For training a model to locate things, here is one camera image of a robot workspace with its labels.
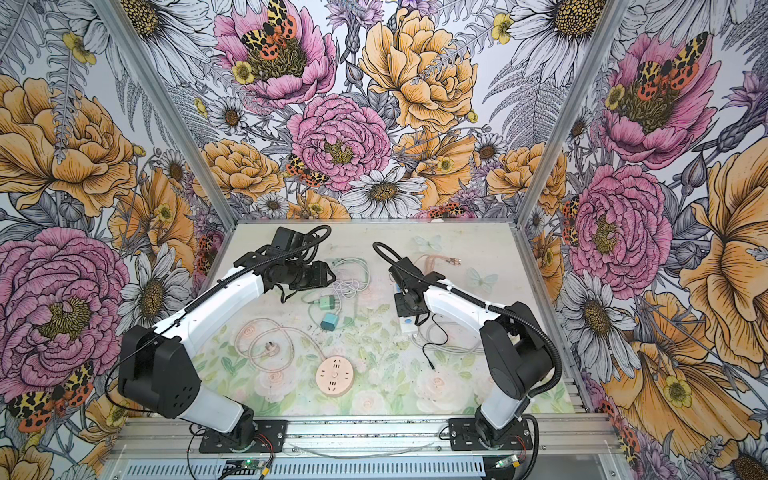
wall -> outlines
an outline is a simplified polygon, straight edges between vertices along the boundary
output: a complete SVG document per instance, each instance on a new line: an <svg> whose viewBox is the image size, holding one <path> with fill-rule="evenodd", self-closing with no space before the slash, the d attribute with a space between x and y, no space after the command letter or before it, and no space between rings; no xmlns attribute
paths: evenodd
<svg viewBox="0 0 768 480"><path fill-rule="evenodd" d="M768 2L630 13L528 236L634 475L765 478Z"/></svg>
<svg viewBox="0 0 768 480"><path fill-rule="evenodd" d="M95 478L137 415L105 397L137 407L121 334L194 298L223 234L87 2L3 2L0 74L0 467Z"/></svg>
<svg viewBox="0 0 768 480"><path fill-rule="evenodd" d="M122 4L238 217L508 218L605 0Z"/></svg>

pink peony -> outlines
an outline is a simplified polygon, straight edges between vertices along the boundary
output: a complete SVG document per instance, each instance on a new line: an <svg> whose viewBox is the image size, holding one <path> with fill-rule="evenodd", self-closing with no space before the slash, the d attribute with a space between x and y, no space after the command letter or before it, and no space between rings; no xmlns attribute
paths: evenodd
<svg viewBox="0 0 768 480"><path fill-rule="evenodd" d="M698 73L680 90L659 88L647 101L637 96L641 83L637 67L645 61L663 65L683 50L685 44L672 46L672 38L660 44L642 34L619 62L619 71L608 78L611 90L604 99L605 109L591 127L593 140L622 160L643 162L651 170L671 164L707 129L717 111L707 108L712 97L720 62L710 65L712 38L707 39L697 64Z"/></svg>
<svg viewBox="0 0 768 480"><path fill-rule="evenodd" d="M310 170L328 175L331 190L346 192L351 180L389 162L389 137L379 114L337 94L315 98L287 127L293 153Z"/></svg>
<svg viewBox="0 0 768 480"><path fill-rule="evenodd" d="M0 395L51 391L77 368L120 352L115 335L128 268L80 230L48 228L0 246Z"/></svg>
<svg viewBox="0 0 768 480"><path fill-rule="evenodd" d="M642 293L670 252L672 226L663 211L658 180L640 166L599 167L579 196L574 271L599 277L622 300Z"/></svg>
<svg viewBox="0 0 768 480"><path fill-rule="evenodd" d="M249 55L240 41L243 34L263 30L267 8L257 14L248 7L244 17L232 12L232 17L218 15L214 20L214 35L222 67L232 69L235 81L247 90L246 106L254 111L283 108L288 104L308 101L315 94L325 93L336 80L336 46L331 34L323 37L306 8L301 13L286 0L288 15L296 19L296 38L289 40L275 60L263 60Z"/></svg>

round power strip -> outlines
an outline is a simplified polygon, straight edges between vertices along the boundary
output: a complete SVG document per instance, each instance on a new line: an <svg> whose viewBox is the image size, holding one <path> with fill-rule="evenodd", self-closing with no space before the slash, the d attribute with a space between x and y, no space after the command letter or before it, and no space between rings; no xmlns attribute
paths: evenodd
<svg viewBox="0 0 768 480"><path fill-rule="evenodd" d="M331 356L320 363L315 380L320 392L332 397L342 396L352 388L355 370L342 356Z"/></svg>

floral tablecloth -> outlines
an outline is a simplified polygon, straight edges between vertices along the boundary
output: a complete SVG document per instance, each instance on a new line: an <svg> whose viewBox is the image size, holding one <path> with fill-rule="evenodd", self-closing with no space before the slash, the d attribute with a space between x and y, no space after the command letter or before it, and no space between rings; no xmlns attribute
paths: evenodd
<svg viewBox="0 0 768 480"><path fill-rule="evenodd" d="M239 226L218 274L245 251L269 243L275 229L275 224ZM507 225L350 223L333 229L317 258L332 265L355 259L334 267L349 288L300 293L284 305L278 293L270 292L244 305L193 359L203 382L250 406L257 416L473 413L492 387L479 337L441 316L422 325L417 337L401 333L395 284L370 244L384 241L412 260L421 257L416 263L422 269L434 262L436 271L461 288L507 304L523 300L537 313ZM452 264L451 258L461 264ZM363 265L369 272L364 290ZM351 295L350 290L358 291ZM319 327L325 312L312 304L323 296L341 303L339 325L332 332ZM422 345L424 338L445 340L435 322L449 341L426 348L432 370ZM337 355L352 363L355 378L348 393L332 398L320 392L315 373L325 358ZM531 410L574 411L562 382L539 396Z"/></svg>

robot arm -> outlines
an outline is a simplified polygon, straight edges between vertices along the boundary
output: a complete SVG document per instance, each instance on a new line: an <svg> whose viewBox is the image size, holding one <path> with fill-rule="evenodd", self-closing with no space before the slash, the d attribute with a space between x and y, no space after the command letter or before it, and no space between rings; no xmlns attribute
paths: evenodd
<svg viewBox="0 0 768 480"><path fill-rule="evenodd" d="M326 234L317 237L321 228ZM253 411L204 386L191 359L243 305L273 286L310 290L333 283L328 265L312 261L317 244L329 233L328 226L307 235L280 227L271 245L242 256L198 300L149 329L129 329L121 348L120 394L166 418L217 430L235 449L247 447L255 435Z"/></svg>
<svg viewBox="0 0 768 480"><path fill-rule="evenodd" d="M381 249L388 250L397 261ZM538 327L533 312L521 302L504 306L473 297L439 273L425 276L411 260L401 258L381 243L374 243L374 250L392 264L389 272L401 290L395 295L399 316L439 313L480 334L495 385L475 413L475 429L489 449L502 444L531 397L560 380L560 357ZM520 340L513 344L510 336L519 336ZM545 386L534 388L553 367L553 378Z"/></svg>

